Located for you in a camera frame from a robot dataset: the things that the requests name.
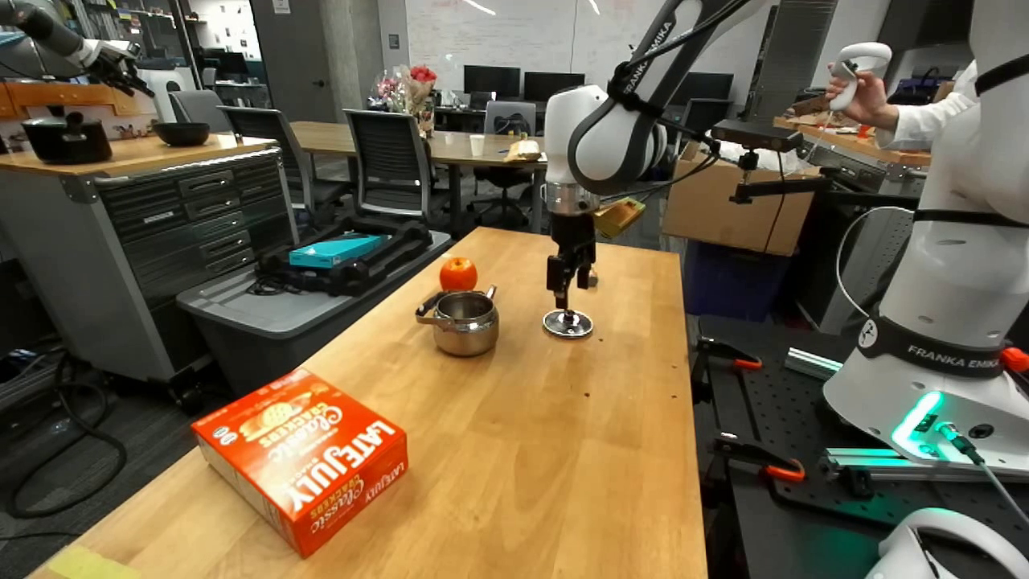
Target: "metal stand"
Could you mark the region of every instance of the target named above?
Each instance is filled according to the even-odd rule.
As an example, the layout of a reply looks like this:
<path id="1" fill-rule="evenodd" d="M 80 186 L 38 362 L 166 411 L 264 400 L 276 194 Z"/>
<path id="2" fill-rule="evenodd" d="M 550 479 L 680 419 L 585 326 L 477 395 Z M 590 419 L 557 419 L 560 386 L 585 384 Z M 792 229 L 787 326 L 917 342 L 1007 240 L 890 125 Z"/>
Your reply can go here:
<path id="1" fill-rule="evenodd" d="M 557 310 L 544 316 L 544 330 L 565 342 L 582 342 L 593 335 L 593 319 L 570 310 L 570 287 L 576 276 L 580 290 L 595 287 L 590 274 L 595 265 L 595 221 L 593 213 L 565 210 L 550 214 L 557 253 L 546 258 L 546 290 L 557 300 Z"/>
<path id="2" fill-rule="evenodd" d="M 552 310 L 544 316 L 544 330 L 565 342 L 582 342 L 593 335 L 593 319 L 576 310 Z"/>

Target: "monitor screen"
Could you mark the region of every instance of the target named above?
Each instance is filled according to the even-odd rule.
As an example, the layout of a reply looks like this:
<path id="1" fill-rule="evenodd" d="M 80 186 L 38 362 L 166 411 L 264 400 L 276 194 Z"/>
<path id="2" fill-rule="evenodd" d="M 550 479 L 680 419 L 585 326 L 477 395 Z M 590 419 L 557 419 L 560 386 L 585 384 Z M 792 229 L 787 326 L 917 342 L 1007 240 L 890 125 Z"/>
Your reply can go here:
<path id="1" fill-rule="evenodd" d="M 582 87 L 585 75 L 560 75 L 560 70 L 528 70 L 520 98 L 546 102 L 560 89 Z"/>
<path id="2" fill-rule="evenodd" d="M 734 89 L 734 75 L 685 75 L 671 102 L 690 107 L 696 96 L 726 98 Z"/>
<path id="3" fill-rule="evenodd" d="M 726 119 L 730 98 L 696 96 L 685 109 L 690 136 L 705 136 L 715 121 Z"/>
<path id="4" fill-rule="evenodd" d="M 500 98 L 517 98 L 520 96 L 520 66 L 462 64 L 462 89 L 467 94 L 496 94 Z"/>

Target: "cable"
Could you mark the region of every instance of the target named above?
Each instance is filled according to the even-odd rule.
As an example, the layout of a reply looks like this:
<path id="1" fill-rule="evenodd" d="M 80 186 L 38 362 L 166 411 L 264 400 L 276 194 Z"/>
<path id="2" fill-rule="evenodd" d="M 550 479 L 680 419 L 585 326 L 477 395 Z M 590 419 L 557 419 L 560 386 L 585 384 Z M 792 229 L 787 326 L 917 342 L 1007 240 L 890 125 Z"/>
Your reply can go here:
<path id="1" fill-rule="evenodd" d="M 1029 516 L 1023 510 L 1023 505 L 1009 496 L 1009 490 L 999 482 L 999 475 L 988 465 L 988 459 L 979 453 L 976 439 L 965 435 L 952 435 L 948 443 L 965 453 L 976 465 L 986 469 L 986 475 L 996 486 L 996 492 L 1003 496 L 1003 502 L 1023 518 L 1023 523 L 1029 527 Z"/>
<path id="2" fill-rule="evenodd" d="M 842 249 L 848 245 L 848 235 L 872 214 L 872 213 L 905 213 L 905 214 L 915 214 L 915 210 L 905 210 L 905 205 L 872 205 L 869 213 L 857 214 L 845 229 L 842 229 L 842 238 L 838 245 L 838 287 L 840 287 L 840 296 L 862 316 L 862 319 L 872 319 L 869 310 L 845 290 L 842 282 Z"/>
<path id="3" fill-rule="evenodd" d="M 690 41 L 696 41 L 698 35 L 716 30 L 716 26 L 721 26 L 726 17 L 734 17 L 740 7 L 742 7 L 740 0 L 721 7 L 721 11 L 712 12 L 705 21 L 698 21 L 691 32 L 685 32 L 685 35 L 680 35 L 680 38 L 671 38 L 671 41 L 666 41 L 666 46 L 661 46 L 661 48 L 635 57 L 635 62 L 629 62 L 629 70 L 636 70 L 636 66 L 643 66 L 646 62 L 654 62 L 654 57 L 661 57 L 661 55 L 666 55 L 666 50 L 676 50 L 680 46 L 690 46 Z"/>
<path id="4" fill-rule="evenodd" d="M 681 182 L 681 180 L 690 180 L 690 178 L 696 178 L 696 174 L 705 174 L 705 171 L 712 171 L 715 165 L 716 165 L 721 157 L 716 157 L 716 149 L 708 149 L 708 155 L 691 166 L 691 171 L 685 171 L 685 174 L 680 174 L 680 178 L 671 178 L 671 180 L 661 180 L 661 182 L 646 182 L 646 186 L 635 186 L 636 194 L 661 194 L 661 191 L 671 191 L 676 182 Z"/>
<path id="5" fill-rule="evenodd" d="M 1023 523 L 1029 527 L 1029 516 L 1023 510 L 1023 505 L 1009 496 L 1009 490 L 996 479 L 996 474 L 981 462 L 981 469 L 988 474 L 988 479 L 996 486 L 996 492 L 1003 496 L 1003 502 L 1023 518 Z"/>
<path id="6" fill-rule="evenodd" d="M 65 370 L 71 368 L 67 359 L 71 359 L 71 358 L 65 355 L 63 362 L 57 362 L 57 370 L 54 370 L 54 390 L 57 390 L 57 400 L 63 400 L 71 423 L 75 423 L 80 435 L 75 435 L 67 443 L 63 443 L 63 446 L 52 449 L 49 457 L 42 457 L 28 474 L 24 474 L 24 479 L 14 486 L 9 502 L 6 502 L 6 510 L 9 510 L 14 518 L 52 518 L 52 516 L 57 516 L 57 510 L 67 510 L 67 509 L 94 499 L 97 492 L 103 492 L 103 490 L 125 469 L 125 462 L 128 462 L 128 446 L 125 446 L 122 439 L 97 432 L 97 423 L 103 423 L 106 414 L 110 414 L 110 403 L 103 403 L 103 411 L 101 411 L 101 419 L 97 419 L 94 423 L 83 423 L 83 419 L 78 414 L 78 407 L 75 407 L 75 403 L 71 403 L 71 395 L 67 395 L 67 390 L 75 390 L 75 384 L 65 379 Z M 112 465 L 101 482 L 94 482 L 89 490 L 83 490 L 83 492 L 78 492 L 78 496 L 71 496 L 71 499 L 65 499 L 65 502 L 57 502 L 57 505 L 49 505 L 49 509 L 24 509 L 24 505 L 21 505 L 21 496 L 28 490 L 28 482 L 32 482 L 45 465 L 52 465 L 57 457 L 65 457 L 71 446 L 78 446 L 78 443 L 88 439 L 88 438 L 97 438 L 97 439 L 110 443 L 110 446 L 116 449 L 116 465 Z"/>

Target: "gray cabinet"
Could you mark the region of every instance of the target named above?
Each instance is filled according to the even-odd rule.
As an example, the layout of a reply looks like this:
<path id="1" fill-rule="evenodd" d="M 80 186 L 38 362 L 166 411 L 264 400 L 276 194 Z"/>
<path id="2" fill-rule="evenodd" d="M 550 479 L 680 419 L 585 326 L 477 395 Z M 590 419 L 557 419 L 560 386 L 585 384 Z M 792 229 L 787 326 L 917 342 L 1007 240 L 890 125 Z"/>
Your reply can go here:
<path id="1" fill-rule="evenodd" d="M 205 359 L 178 294 L 295 240 L 276 150 L 147 174 L 4 174 L 0 221 L 71 355 L 133 379 Z"/>

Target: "box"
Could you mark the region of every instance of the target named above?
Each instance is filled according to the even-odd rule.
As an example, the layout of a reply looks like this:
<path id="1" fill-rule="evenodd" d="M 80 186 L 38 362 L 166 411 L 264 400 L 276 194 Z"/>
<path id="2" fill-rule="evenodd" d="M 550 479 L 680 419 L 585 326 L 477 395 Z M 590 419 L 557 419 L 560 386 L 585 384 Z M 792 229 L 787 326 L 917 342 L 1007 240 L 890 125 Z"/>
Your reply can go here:
<path id="1" fill-rule="evenodd" d="M 192 423 L 214 469 L 301 557 L 315 554 L 410 469 L 410 435 L 295 370 Z"/>
<path id="2" fill-rule="evenodd" d="M 705 160 L 703 149 L 690 149 L 676 165 L 676 178 Z M 749 182 L 783 180 L 778 171 L 749 171 Z M 663 233 L 676 238 L 696 238 L 705 245 L 742 249 L 759 253 L 792 258 L 798 250 L 800 229 L 808 221 L 813 194 L 756 196 L 752 201 L 734 201 L 742 171 L 716 160 L 708 171 L 685 178 L 670 194 Z"/>

